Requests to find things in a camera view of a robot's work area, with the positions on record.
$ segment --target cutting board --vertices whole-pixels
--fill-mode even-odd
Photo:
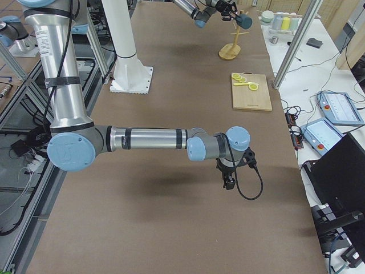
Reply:
[[[247,82],[258,83],[258,90],[252,91],[248,86],[234,86],[234,80],[231,75],[233,108],[239,110],[264,110],[272,111],[269,89],[265,74],[247,74],[239,73],[247,79]]]

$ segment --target white table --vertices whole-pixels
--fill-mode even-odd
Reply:
[[[287,42],[292,40],[292,36],[289,35],[277,35],[269,33],[269,26],[263,25],[262,32],[265,38],[265,43],[267,47],[267,51],[270,55],[271,66],[273,68],[274,73],[279,70],[279,67],[284,59],[284,56],[287,52],[289,46]],[[273,36],[279,36],[279,41],[276,45],[272,44],[269,39]],[[315,38],[323,42],[321,48],[316,49],[314,47],[306,45],[306,42],[309,38]],[[296,57],[298,59],[294,59],[291,64],[290,70],[295,70],[301,66],[311,65],[311,64],[320,64],[325,60],[328,60],[334,57],[336,54],[339,54],[338,49],[334,45],[330,36],[328,35],[325,27],[322,25],[322,22],[319,19],[315,19],[313,24],[311,25],[306,37],[303,40],[303,43],[297,52]],[[338,70],[335,67],[335,62],[338,55],[336,55],[332,60],[325,62],[319,66],[310,66],[301,68],[297,71],[293,71],[288,73],[285,76],[285,80],[283,81],[279,92],[281,98],[288,102],[289,106],[300,106],[303,110],[311,111],[313,107],[315,107],[315,114],[302,112],[299,115],[297,120],[297,125],[302,126],[305,125],[309,119],[313,115],[313,117],[309,120],[309,122],[317,120],[319,118],[324,117],[323,113],[319,109],[317,104],[317,99],[315,96],[311,98],[311,103],[309,101],[312,95],[315,95],[319,91],[323,90],[331,90],[335,92],[347,92],[351,99],[355,101],[364,100],[362,96],[354,91],[354,86],[356,84],[356,80],[350,70]],[[325,85],[327,80],[329,79],[330,73],[331,78],[328,83]],[[362,89],[357,84],[355,89],[363,94]],[[364,107],[365,102],[355,104],[357,108]],[[360,110],[360,114],[363,118],[365,118],[365,110]],[[353,129],[354,127],[347,126],[338,126],[337,127],[341,132],[345,132]],[[353,132],[354,136],[357,138],[359,143],[365,147],[365,127],[358,129]],[[320,155],[311,148],[311,146],[304,141],[304,149],[298,151],[298,164],[301,166],[307,160],[316,160],[319,159]],[[314,192],[314,189],[309,181],[304,170],[302,170],[302,179],[306,188],[306,194],[308,201],[312,206],[320,205],[320,201],[317,195]],[[331,264],[337,270],[343,265],[343,260],[340,258],[340,254],[342,254],[346,249],[339,249],[332,255]],[[365,273],[365,264],[361,263],[355,269],[346,268],[341,273],[344,274],[364,274]]]

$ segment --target white cable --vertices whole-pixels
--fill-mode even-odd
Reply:
[[[19,195],[19,197],[17,197],[13,202],[12,202],[12,204],[10,205],[10,206],[8,206],[8,208],[7,209],[5,209],[3,212],[1,212],[0,213],[0,215],[2,215],[2,214],[4,214],[6,211],[8,211],[9,209],[11,209],[12,208],[12,206],[13,205],[15,205],[16,204],[16,202],[24,195],[24,193],[29,189],[29,187],[30,187],[30,182],[31,182],[31,180],[32,180],[32,177],[33,177],[33,174],[34,173],[31,173],[30,174],[30,176],[29,176],[29,180],[28,180],[28,182],[27,182],[27,184],[25,185],[25,188],[24,188],[24,190],[22,191],[22,193]]]

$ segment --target computer monitor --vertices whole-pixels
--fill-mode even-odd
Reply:
[[[344,136],[311,169],[315,192],[336,217],[353,211],[365,214],[365,150],[351,135]],[[343,227],[365,261],[365,220]]]

